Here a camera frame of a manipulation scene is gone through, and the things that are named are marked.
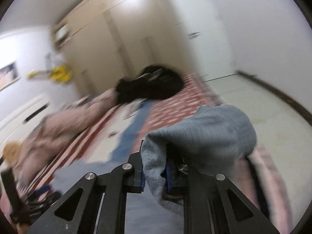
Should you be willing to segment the striped dotted bed blanket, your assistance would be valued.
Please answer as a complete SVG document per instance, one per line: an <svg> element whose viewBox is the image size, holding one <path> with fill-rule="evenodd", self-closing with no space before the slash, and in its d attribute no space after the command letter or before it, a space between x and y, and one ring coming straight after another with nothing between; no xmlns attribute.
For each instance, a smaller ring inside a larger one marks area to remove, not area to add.
<svg viewBox="0 0 312 234"><path fill-rule="evenodd" d="M56 171L78 160L109 162L115 153L136 152L141 141L154 130L191 117L199 106L219 106L223 99L194 74L183 77L184 88L163 101L136 100L113 107L77 135L52 161L42 168L20 194L31 192L56 179ZM264 198L269 219L280 233L292 230L292 213L285 183L267 150L257 144L247 160L235 164L235 184L257 207Z"/></svg>

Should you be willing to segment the orange plush toy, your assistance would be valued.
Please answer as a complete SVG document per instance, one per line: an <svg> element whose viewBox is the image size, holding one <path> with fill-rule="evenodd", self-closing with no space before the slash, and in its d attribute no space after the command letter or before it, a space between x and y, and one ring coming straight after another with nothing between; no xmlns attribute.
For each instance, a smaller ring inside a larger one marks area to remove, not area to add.
<svg viewBox="0 0 312 234"><path fill-rule="evenodd" d="M22 144L18 142L8 142L3 148L4 161L9 166L14 166L19 158Z"/></svg>

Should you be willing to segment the pink ribbed duvet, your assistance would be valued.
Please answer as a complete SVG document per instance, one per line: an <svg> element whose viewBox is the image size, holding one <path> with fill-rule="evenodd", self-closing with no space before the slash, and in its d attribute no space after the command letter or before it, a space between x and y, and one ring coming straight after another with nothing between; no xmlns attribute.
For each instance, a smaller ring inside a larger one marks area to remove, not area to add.
<svg viewBox="0 0 312 234"><path fill-rule="evenodd" d="M16 180L28 186L35 176L71 141L117 104L114 88L90 102L46 116L21 144L13 167Z"/></svg>

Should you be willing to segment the white bed headboard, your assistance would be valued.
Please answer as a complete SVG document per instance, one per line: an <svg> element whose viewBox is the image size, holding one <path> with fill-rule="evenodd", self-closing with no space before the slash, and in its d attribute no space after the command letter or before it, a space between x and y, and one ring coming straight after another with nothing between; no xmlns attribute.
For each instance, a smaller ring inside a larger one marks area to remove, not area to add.
<svg viewBox="0 0 312 234"><path fill-rule="evenodd" d="M1 121L1 149L8 142L22 142L41 120L54 111L45 95L38 95Z"/></svg>

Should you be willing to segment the yellow ukulele on wall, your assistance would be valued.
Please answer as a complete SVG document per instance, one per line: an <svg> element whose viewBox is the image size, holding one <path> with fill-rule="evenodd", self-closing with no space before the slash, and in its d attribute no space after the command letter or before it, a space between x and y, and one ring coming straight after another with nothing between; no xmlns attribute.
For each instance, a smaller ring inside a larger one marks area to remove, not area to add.
<svg viewBox="0 0 312 234"><path fill-rule="evenodd" d="M33 70L27 74L27 79L47 78L59 83L68 83L72 77L73 73L66 65L55 66L50 70Z"/></svg>

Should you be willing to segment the grey-blue fleece pants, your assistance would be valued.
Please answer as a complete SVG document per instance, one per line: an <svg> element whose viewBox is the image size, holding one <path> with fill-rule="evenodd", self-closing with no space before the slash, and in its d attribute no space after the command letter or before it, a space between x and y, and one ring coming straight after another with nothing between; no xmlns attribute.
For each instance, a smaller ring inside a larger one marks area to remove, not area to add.
<svg viewBox="0 0 312 234"><path fill-rule="evenodd" d="M149 132L139 151L144 191L127 195L125 228L131 233L184 233L183 196L167 191L166 163L187 164L207 176L223 174L232 182L237 160L251 154L255 145L249 118L230 105L200 106L192 117ZM62 173L71 188L85 174L109 173L128 158L118 157L99 168L71 165Z"/></svg>

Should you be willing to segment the white bedroom door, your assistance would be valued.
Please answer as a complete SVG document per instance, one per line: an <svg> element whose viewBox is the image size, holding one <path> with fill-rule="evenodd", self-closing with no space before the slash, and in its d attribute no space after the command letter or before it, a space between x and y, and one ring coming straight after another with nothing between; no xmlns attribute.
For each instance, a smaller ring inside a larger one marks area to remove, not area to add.
<svg viewBox="0 0 312 234"><path fill-rule="evenodd" d="M229 37L213 0L171 0L199 75L210 81L235 74Z"/></svg>

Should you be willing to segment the framed portrait photo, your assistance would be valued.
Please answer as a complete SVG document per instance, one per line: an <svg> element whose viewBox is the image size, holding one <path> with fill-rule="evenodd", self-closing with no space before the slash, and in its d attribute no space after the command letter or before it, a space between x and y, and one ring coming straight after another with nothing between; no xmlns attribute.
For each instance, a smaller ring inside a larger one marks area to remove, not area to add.
<svg viewBox="0 0 312 234"><path fill-rule="evenodd" d="M16 63L13 62L0 69L0 90L5 89L19 79Z"/></svg>

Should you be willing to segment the black clothes pile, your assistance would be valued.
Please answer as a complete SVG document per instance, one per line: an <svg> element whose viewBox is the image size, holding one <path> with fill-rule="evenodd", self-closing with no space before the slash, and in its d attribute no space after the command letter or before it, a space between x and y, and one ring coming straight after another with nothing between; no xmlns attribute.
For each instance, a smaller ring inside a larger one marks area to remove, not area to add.
<svg viewBox="0 0 312 234"><path fill-rule="evenodd" d="M145 67L135 79L122 78L116 85L117 103L127 104L135 99L165 100L184 87L181 76L162 65Z"/></svg>

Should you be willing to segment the beige wooden wardrobe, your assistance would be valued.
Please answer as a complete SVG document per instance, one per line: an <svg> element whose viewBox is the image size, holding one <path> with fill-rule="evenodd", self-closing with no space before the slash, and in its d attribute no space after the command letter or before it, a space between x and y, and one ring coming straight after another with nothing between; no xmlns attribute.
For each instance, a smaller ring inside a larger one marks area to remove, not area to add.
<svg viewBox="0 0 312 234"><path fill-rule="evenodd" d="M81 96L101 94L153 64L196 71L169 0L83 0L52 36Z"/></svg>

